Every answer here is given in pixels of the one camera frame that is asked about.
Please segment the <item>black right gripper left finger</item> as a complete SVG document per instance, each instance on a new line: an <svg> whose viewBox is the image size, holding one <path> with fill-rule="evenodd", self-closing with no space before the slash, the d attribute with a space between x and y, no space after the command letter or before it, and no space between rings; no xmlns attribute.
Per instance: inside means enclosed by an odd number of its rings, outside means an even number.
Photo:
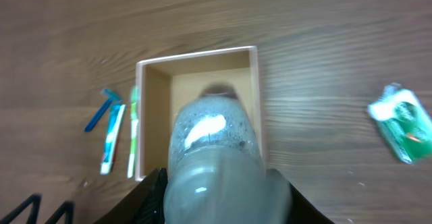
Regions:
<svg viewBox="0 0 432 224"><path fill-rule="evenodd" d="M164 224L166 168L156 168L94 224Z"/></svg>

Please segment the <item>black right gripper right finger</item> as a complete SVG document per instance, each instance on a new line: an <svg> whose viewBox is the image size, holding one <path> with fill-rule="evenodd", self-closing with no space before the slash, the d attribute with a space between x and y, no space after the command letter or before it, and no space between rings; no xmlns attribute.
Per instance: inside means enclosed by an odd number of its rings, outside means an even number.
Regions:
<svg viewBox="0 0 432 224"><path fill-rule="evenodd" d="M277 169L267 169L275 188L278 221L283 224L334 224L311 204Z"/></svg>

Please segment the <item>clear bottle with dark liquid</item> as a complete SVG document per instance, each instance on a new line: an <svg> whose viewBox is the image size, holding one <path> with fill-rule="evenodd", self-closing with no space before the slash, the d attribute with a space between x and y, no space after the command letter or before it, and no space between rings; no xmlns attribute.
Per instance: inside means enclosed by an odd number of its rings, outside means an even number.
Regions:
<svg viewBox="0 0 432 224"><path fill-rule="evenodd" d="M264 166L233 87L214 84L184 106L169 143L166 223L284 223L287 181Z"/></svg>

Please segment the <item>blue disposable razor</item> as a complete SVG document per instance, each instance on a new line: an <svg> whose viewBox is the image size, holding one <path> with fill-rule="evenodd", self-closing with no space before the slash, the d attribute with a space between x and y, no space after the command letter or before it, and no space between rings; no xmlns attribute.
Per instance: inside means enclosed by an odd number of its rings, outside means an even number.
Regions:
<svg viewBox="0 0 432 224"><path fill-rule="evenodd" d="M120 95L118 95L118 93L114 92L113 90L102 89L101 94L105 96L107 100L102 104L92 119L88 122L87 126L84 128L85 132L91 132L93 130L93 128L113 103L120 103L122 101Z"/></svg>

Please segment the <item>green soap packet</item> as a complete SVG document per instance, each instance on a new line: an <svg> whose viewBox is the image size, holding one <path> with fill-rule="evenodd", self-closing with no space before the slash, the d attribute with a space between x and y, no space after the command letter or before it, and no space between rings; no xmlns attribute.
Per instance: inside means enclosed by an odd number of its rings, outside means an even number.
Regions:
<svg viewBox="0 0 432 224"><path fill-rule="evenodd" d="M431 118L413 91L389 84L367 111L399 161L431 156Z"/></svg>

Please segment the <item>teal toothpaste tube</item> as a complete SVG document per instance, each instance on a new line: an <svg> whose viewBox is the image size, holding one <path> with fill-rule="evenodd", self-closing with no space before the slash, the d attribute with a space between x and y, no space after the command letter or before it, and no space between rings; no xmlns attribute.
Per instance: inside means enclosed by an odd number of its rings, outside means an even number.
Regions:
<svg viewBox="0 0 432 224"><path fill-rule="evenodd" d="M104 143L103 158L101 161L101 175L107 175L111 172L115 154L115 145L125 110L126 106L124 104L115 104L111 106L109 112L109 122L107 126L107 135Z"/></svg>

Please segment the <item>green white toothbrush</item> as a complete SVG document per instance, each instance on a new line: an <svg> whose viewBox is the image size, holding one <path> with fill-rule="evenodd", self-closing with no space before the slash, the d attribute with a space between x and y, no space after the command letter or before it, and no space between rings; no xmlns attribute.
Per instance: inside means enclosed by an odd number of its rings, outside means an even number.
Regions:
<svg viewBox="0 0 432 224"><path fill-rule="evenodd" d="M128 161L127 178L131 179L134 177L134 167L136 158L136 142L137 142L137 131L138 131L138 87L133 86L130 92L130 129L131 129L131 140L130 140L130 154Z"/></svg>

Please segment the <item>white cardboard box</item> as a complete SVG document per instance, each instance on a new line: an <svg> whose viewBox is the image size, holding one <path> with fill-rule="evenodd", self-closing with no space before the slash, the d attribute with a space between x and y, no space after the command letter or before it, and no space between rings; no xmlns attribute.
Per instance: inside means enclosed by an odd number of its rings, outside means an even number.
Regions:
<svg viewBox="0 0 432 224"><path fill-rule="evenodd" d="M267 158L261 67L255 46L146 59L136 64L136 181L167 166L169 140L179 110L214 84L234 87L257 136L261 156Z"/></svg>

